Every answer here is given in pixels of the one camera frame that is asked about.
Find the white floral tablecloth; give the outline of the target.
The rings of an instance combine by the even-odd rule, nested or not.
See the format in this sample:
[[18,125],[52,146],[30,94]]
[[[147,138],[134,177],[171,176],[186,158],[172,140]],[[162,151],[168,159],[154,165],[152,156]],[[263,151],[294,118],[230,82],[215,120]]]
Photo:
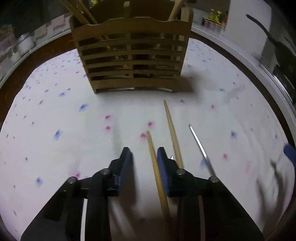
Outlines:
[[214,171],[260,230],[271,232],[295,183],[283,153],[287,136],[259,90],[208,45],[190,40],[182,69],[188,92],[95,94],[76,50],[38,68],[16,95],[1,128],[1,217],[17,240],[68,177],[92,176],[124,147],[133,166],[111,200],[113,240],[166,240],[147,143],[172,156],[169,107],[186,170],[209,173],[194,129]]

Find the gas stove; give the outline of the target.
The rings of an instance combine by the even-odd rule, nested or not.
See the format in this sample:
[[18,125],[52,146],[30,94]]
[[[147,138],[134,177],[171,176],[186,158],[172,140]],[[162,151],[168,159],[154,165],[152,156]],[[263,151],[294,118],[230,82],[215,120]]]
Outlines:
[[295,108],[295,86],[284,75],[279,64],[275,60],[270,64],[263,57],[260,58],[259,63],[260,68],[275,82],[281,92],[287,97],[288,102]]

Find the condiment bottles rack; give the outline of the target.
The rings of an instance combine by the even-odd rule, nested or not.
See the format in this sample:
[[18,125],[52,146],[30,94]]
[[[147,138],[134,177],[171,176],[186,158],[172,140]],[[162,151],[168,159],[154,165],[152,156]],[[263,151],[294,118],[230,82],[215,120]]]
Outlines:
[[228,13],[228,11],[222,12],[210,9],[209,15],[202,19],[201,25],[213,31],[224,31],[228,21]]

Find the dark wooden lower cabinets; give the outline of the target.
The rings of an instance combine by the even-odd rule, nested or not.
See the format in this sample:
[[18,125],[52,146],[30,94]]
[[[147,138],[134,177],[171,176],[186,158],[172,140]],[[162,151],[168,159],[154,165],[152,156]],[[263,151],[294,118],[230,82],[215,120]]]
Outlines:
[[4,121],[14,98],[30,74],[44,62],[75,49],[71,31],[61,33],[32,50],[4,79],[1,86],[1,122]]

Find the black wok pan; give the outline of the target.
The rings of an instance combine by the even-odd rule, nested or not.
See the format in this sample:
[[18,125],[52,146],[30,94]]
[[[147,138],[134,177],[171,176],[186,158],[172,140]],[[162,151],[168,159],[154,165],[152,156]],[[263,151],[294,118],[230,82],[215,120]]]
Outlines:
[[293,52],[285,44],[274,39],[264,25],[262,25],[262,23],[260,23],[257,19],[249,14],[246,14],[246,17],[258,25],[266,34],[267,39],[274,45],[274,51],[280,69],[283,75],[287,77],[292,86],[295,88],[295,54],[293,54]]

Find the wooden slatted utensil holder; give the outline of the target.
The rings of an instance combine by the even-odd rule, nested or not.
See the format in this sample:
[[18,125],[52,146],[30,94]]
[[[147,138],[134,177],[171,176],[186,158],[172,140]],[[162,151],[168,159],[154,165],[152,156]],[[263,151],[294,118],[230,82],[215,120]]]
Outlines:
[[168,21],[173,1],[100,1],[89,11],[98,25],[72,15],[75,47],[95,93],[117,89],[178,91],[193,10],[185,3]]

